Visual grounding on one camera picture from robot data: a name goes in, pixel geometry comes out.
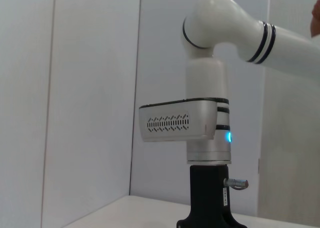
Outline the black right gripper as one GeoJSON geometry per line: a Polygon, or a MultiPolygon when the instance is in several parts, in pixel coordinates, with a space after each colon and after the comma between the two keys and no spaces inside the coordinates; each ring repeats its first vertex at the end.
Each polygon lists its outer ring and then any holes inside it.
{"type": "Polygon", "coordinates": [[[231,213],[227,165],[190,166],[190,213],[178,228],[244,228],[231,213]]]}

